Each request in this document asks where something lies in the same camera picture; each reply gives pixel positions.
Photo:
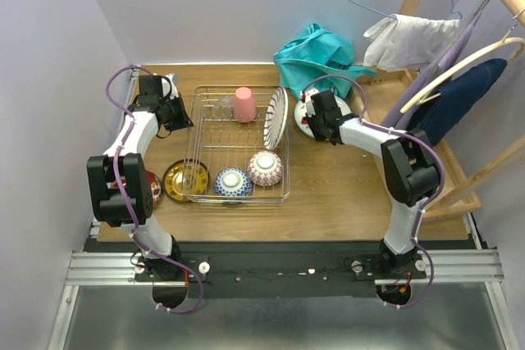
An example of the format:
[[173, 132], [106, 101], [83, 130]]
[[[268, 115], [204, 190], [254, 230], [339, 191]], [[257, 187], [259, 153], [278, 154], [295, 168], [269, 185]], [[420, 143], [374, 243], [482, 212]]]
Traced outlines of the white blue striped plate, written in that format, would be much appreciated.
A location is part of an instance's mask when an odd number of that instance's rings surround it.
[[275, 149], [285, 132], [289, 100], [284, 88], [278, 87], [267, 106], [263, 126], [263, 143], [266, 150]]

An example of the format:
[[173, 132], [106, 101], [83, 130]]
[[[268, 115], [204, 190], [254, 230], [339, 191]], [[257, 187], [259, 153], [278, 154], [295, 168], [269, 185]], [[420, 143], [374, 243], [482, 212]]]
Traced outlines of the clear glass cup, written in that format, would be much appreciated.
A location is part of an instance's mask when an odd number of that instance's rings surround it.
[[212, 114], [220, 120], [231, 119], [233, 116], [234, 99], [231, 95], [220, 96], [213, 106]]

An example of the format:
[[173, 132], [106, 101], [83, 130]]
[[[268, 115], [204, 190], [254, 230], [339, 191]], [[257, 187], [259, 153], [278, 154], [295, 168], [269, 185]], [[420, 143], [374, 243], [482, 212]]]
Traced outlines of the gold black plate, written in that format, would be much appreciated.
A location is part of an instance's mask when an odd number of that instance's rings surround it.
[[208, 168], [197, 159], [172, 163], [162, 177], [162, 189], [173, 202], [190, 202], [189, 196], [204, 195], [208, 189]]

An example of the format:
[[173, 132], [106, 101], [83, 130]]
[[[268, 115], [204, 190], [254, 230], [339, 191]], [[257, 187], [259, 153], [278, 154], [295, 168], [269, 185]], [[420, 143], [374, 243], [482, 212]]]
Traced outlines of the wire dish rack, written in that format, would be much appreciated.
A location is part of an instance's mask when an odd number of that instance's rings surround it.
[[[185, 159], [201, 161], [209, 170], [210, 180], [204, 195], [189, 196], [192, 202], [223, 203], [226, 198], [214, 192], [217, 175], [229, 167], [237, 167], [247, 173], [247, 166], [253, 154], [266, 150], [263, 143], [263, 126], [267, 106], [274, 91], [279, 86], [251, 86], [256, 117], [249, 123], [240, 123], [234, 118], [220, 120], [213, 116], [212, 109], [217, 99], [231, 95], [234, 99], [235, 85], [201, 85], [194, 91], [191, 118], [194, 127], [189, 130]], [[242, 203], [284, 202], [290, 194], [289, 138], [287, 128], [278, 146], [271, 150], [282, 160], [283, 176], [281, 181], [270, 187], [253, 184], [249, 196], [242, 198]]]

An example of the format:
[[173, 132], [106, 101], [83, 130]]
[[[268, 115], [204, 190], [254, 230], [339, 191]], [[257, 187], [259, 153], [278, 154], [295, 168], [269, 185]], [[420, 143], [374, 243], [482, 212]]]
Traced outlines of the pink plastic cup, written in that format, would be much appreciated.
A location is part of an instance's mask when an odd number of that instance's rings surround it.
[[233, 113], [240, 123], [249, 123], [256, 117], [256, 104], [253, 92], [248, 87], [239, 87], [235, 91]]

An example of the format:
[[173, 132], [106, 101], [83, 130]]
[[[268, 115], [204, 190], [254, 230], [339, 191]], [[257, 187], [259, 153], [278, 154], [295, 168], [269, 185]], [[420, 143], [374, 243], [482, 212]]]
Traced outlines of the red white patterned bowl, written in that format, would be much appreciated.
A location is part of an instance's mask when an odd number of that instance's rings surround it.
[[278, 184], [282, 179], [283, 172], [282, 160], [270, 151], [256, 152], [250, 158], [247, 166], [249, 179], [262, 187]]

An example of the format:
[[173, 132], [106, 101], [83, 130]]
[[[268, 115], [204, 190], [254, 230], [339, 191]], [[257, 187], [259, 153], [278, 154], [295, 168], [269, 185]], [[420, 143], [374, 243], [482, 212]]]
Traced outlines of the blue patterned bowl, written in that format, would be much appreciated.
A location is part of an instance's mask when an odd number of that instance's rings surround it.
[[251, 194], [253, 183], [244, 170], [229, 167], [217, 175], [213, 188], [216, 195], [226, 198], [223, 203], [237, 205]]

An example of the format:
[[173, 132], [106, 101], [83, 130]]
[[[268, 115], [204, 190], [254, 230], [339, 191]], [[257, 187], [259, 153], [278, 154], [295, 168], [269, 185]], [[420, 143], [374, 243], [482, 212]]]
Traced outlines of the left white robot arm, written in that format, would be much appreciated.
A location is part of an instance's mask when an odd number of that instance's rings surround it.
[[168, 132], [193, 125], [173, 74], [138, 78], [139, 94], [124, 111], [124, 124], [104, 154], [90, 157], [87, 175], [94, 218], [125, 231], [139, 247], [146, 267], [164, 280], [183, 267], [180, 248], [153, 215], [153, 192], [143, 155], [161, 128]]

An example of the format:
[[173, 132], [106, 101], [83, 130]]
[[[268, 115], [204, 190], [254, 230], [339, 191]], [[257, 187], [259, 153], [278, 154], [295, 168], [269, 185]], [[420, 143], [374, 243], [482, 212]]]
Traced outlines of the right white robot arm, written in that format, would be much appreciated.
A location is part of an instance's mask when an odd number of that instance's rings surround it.
[[386, 188], [394, 199], [390, 224], [380, 242], [377, 269], [394, 278], [417, 253], [423, 210], [441, 187], [442, 164], [422, 133], [385, 129], [354, 113], [344, 115], [333, 92], [302, 97], [304, 119], [317, 141], [348, 145], [381, 160]]

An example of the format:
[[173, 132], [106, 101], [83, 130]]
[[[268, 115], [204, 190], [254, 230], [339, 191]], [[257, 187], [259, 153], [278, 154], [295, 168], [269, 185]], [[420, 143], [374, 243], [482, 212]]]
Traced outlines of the teal cloth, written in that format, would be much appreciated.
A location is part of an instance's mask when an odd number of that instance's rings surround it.
[[352, 42], [313, 23], [301, 30], [297, 37], [274, 53], [273, 61], [280, 74], [280, 85], [300, 98], [306, 85], [314, 84], [319, 91], [331, 90], [339, 98], [346, 98], [352, 88], [350, 80], [375, 76], [377, 72], [354, 64]]

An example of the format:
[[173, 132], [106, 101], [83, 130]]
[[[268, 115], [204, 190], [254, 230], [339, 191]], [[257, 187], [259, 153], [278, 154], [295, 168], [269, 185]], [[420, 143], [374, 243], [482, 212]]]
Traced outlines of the red floral bowl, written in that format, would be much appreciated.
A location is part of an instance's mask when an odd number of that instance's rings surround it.
[[147, 170], [146, 173], [149, 179], [151, 193], [153, 196], [153, 206], [155, 207], [159, 203], [163, 194], [162, 182], [160, 178], [157, 175], [155, 175], [152, 171]]

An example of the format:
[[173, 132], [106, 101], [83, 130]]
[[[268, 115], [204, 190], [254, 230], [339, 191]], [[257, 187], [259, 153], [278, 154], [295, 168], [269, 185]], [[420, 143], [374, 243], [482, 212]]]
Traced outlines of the cream plastic hanger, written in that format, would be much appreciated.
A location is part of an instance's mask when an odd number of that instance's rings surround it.
[[501, 40], [496, 41], [490, 45], [485, 46], [471, 54], [470, 56], [464, 58], [462, 61], [452, 66], [450, 69], [445, 71], [442, 75], [435, 78], [432, 82], [427, 84], [419, 92], [417, 92], [412, 98], [410, 98], [407, 103], [401, 107], [400, 112], [402, 114], [406, 113], [412, 107], [423, 104], [429, 101], [429, 96], [440, 84], [444, 83], [449, 77], [460, 72], [467, 66], [471, 65], [476, 60], [484, 57], [485, 55], [493, 52], [499, 48], [508, 45], [518, 45], [518, 48], [509, 56], [509, 60], [519, 56], [524, 51], [524, 38], [522, 37], [509, 37], [508, 35], [504, 36]]

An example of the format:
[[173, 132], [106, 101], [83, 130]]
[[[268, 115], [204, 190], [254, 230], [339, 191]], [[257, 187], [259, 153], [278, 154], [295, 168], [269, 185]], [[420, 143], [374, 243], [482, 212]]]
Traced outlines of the white garment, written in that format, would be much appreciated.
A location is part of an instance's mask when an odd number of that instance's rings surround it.
[[368, 28], [363, 65], [396, 71], [432, 62], [455, 36], [460, 21], [395, 14]]

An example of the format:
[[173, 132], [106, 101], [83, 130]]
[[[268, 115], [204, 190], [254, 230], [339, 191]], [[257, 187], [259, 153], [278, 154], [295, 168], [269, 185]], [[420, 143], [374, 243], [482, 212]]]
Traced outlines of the navy garment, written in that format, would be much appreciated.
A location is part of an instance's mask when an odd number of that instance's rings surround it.
[[460, 77], [440, 85], [440, 95], [418, 106], [407, 130], [423, 130], [435, 147], [501, 77], [508, 62], [493, 58], [472, 67]]

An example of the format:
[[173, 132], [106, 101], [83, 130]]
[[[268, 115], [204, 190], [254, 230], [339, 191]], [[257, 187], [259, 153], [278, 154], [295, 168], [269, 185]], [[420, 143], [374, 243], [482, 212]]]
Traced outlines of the purple garment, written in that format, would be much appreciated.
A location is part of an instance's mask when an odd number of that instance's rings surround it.
[[382, 126], [386, 128], [394, 127], [398, 130], [405, 130], [410, 122], [415, 108], [411, 108], [406, 113], [400, 112], [401, 108], [412, 98], [416, 93], [423, 89], [427, 84], [432, 82], [435, 78], [442, 75], [459, 59], [461, 52], [466, 47], [470, 39], [473, 29], [481, 16], [478, 12], [466, 28], [462, 28], [461, 34], [451, 43], [443, 53], [439, 61], [435, 60], [430, 65], [426, 66], [419, 76], [412, 82], [412, 84], [404, 91], [395, 105], [386, 114], [381, 122]]

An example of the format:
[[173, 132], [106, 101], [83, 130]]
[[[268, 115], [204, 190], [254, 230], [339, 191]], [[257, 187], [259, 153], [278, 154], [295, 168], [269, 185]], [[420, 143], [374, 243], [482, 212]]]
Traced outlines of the grey metal hanger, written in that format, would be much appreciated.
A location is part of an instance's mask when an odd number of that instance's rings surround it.
[[477, 10], [472, 14], [471, 22], [474, 22], [479, 19], [479, 15], [483, 13], [483, 10], [487, 7], [491, 0], [483, 0], [482, 3], [479, 5]]

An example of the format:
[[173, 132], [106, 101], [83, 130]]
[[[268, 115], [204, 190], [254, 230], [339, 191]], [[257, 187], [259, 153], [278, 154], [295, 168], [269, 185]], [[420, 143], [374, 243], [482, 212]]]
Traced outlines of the wooden clothes rack frame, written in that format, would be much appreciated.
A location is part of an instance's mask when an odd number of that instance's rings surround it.
[[[524, 17], [522, 16], [524, 12], [524, 0], [500, 1], [509, 11], [516, 14], [514, 19], [517, 23], [524, 25]], [[524, 39], [521, 37], [512, 37], [510, 33], [506, 33], [502, 39], [474, 52], [457, 65], [452, 66], [443, 75], [440, 75], [430, 82], [420, 92], [415, 93], [400, 109], [400, 112], [404, 114], [409, 109], [436, 98], [437, 95], [432, 91], [439, 84], [444, 83], [446, 79], [465, 69], [467, 66], [470, 66], [476, 60], [508, 45], [515, 45], [517, 47], [516, 51], [512, 52], [509, 56], [510, 59], [518, 57], [524, 51]], [[442, 220], [446, 217], [469, 214], [479, 209], [482, 203], [476, 195], [476, 190], [498, 175], [503, 169], [523, 157], [524, 137], [520, 137], [510, 144], [503, 152], [470, 176], [465, 175], [459, 160], [454, 155], [452, 147], [446, 140], [442, 140], [442, 142], [436, 146], [436, 152], [440, 155], [445, 166], [444, 190], [440, 192], [433, 202], [428, 204], [424, 215], [428, 220]]]

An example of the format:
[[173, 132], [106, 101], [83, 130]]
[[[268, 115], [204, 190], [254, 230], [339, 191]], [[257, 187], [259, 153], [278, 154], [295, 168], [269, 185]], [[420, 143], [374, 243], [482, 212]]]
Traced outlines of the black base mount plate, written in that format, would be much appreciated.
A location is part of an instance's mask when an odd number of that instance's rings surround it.
[[183, 242], [207, 298], [370, 298], [406, 284], [478, 283], [500, 264], [467, 241], [429, 241], [404, 268], [383, 268], [377, 242]]

